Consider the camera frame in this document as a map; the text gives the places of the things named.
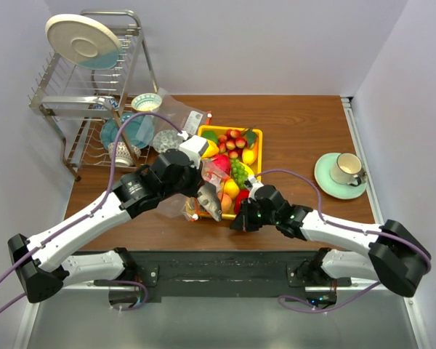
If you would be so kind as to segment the orange zip top bag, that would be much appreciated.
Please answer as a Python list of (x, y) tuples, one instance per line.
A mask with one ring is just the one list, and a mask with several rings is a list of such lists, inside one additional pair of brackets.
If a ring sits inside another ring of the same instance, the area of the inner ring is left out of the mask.
[[(201, 170), (202, 178), (205, 182), (210, 182), (216, 187), (217, 196), (223, 191), (223, 185), (230, 179), (230, 175), (225, 174), (217, 168), (211, 160), (203, 162)], [(211, 217), (211, 215), (198, 203), (197, 197), (186, 197), (182, 194), (177, 194), (162, 201), (157, 208), (157, 211), (165, 217), (184, 216), (186, 220), (195, 222), (202, 216)]]

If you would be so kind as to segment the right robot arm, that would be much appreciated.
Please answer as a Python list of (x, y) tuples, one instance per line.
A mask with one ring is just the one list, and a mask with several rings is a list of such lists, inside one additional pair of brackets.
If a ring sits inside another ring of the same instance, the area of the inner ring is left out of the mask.
[(412, 297), (430, 270), (430, 253), (403, 224), (394, 220), (363, 224), (323, 216), (308, 206), (290, 204), (272, 185), (251, 190), (230, 229), (254, 232), (265, 225), (288, 238), (330, 244), (306, 267), (319, 286), (332, 279), (363, 278)]

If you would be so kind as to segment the grey toy fish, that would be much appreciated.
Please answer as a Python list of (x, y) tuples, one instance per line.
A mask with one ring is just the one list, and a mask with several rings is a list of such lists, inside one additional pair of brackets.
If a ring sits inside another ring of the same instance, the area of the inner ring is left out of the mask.
[(216, 187), (210, 182), (205, 182), (197, 192), (198, 203), (211, 215), (211, 217), (220, 222), (222, 220), (222, 206), (217, 196)]

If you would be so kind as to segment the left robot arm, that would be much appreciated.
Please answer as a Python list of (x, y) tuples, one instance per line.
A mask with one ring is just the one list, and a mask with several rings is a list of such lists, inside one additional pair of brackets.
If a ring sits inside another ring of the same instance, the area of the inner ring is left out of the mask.
[(197, 196), (203, 185), (201, 170), (198, 154), (168, 150), (153, 164), (109, 184), (97, 200), (59, 225), (29, 238), (13, 236), (8, 241), (10, 257), (28, 301), (42, 302), (65, 286), (85, 281), (133, 284), (138, 267), (125, 248), (88, 255), (76, 251), (171, 196)]

